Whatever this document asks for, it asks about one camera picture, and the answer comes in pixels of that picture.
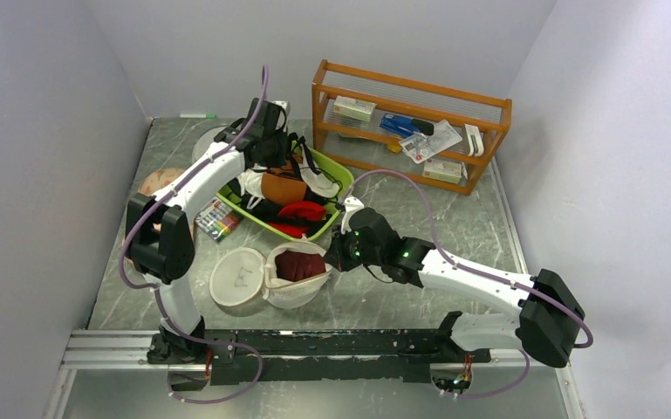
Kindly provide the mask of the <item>maroon bra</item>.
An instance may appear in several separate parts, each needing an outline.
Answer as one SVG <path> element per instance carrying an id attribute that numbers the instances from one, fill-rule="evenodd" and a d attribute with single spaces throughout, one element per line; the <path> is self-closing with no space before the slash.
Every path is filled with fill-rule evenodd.
<path id="1" fill-rule="evenodd" d="M 318 253 L 284 251 L 274 258 L 277 278 L 298 282 L 325 273 L 325 261 Z"/>

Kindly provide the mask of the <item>white mesh laundry bag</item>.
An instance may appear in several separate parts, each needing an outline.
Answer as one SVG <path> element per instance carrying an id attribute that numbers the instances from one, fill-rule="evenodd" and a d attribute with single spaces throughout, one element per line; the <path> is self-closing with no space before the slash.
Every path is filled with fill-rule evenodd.
<path id="1" fill-rule="evenodd" d="M 268 255 L 247 247 L 234 249 L 221 257 L 210 275 L 211 298 L 224 307 L 243 305 L 257 297 L 286 310 L 310 303 L 327 282 L 333 267 L 325 261 L 323 274 L 298 282 L 283 280 L 277 278 L 274 258 L 284 251 L 318 253 L 325 261 L 325 249 L 307 241 L 280 244 Z"/>

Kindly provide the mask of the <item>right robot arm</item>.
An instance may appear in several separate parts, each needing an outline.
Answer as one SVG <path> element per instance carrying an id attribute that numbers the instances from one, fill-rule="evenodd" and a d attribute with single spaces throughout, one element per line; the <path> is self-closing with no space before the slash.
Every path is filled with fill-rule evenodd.
<path id="1" fill-rule="evenodd" d="M 582 346 L 584 310 L 556 272 L 530 275 L 470 262 L 433 242 L 400 236 L 371 208 L 355 210 L 334 229 L 325 261 L 341 272 L 376 267 L 395 283 L 455 292 L 490 307 L 490 314 L 456 316 L 437 336 L 445 361 L 481 349 L 517 349 L 563 368 Z"/>

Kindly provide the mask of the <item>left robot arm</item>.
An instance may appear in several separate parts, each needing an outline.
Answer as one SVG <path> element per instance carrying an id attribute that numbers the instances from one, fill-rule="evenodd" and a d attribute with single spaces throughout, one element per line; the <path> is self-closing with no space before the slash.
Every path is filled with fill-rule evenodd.
<path id="1" fill-rule="evenodd" d="M 246 117 L 202 137 L 205 151 L 177 179 L 129 199 L 120 276 L 132 289 L 148 289 L 161 312 L 148 363 L 193 363 L 210 355 L 190 286 L 195 217 L 245 171 L 285 164 L 291 151 L 289 112 L 286 101 L 253 99 Z"/>

